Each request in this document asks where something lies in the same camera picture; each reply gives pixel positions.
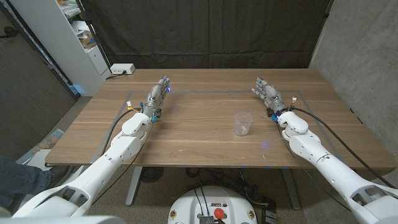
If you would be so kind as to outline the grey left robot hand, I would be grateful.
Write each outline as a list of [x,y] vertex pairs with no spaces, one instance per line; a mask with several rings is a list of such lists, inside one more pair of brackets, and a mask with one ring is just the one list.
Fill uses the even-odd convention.
[[146,102],[142,106],[142,113],[152,121],[161,115],[161,107],[170,91],[170,78],[164,75],[151,89],[147,95]]

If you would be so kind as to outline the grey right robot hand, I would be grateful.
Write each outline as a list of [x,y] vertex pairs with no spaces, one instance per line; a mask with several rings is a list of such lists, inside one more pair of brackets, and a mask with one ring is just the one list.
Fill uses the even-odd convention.
[[261,77],[256,78],[256,87],[252,89],[265,104],[267,116],[276,121],[282,113],[288,111],[281,94],[269,82]]

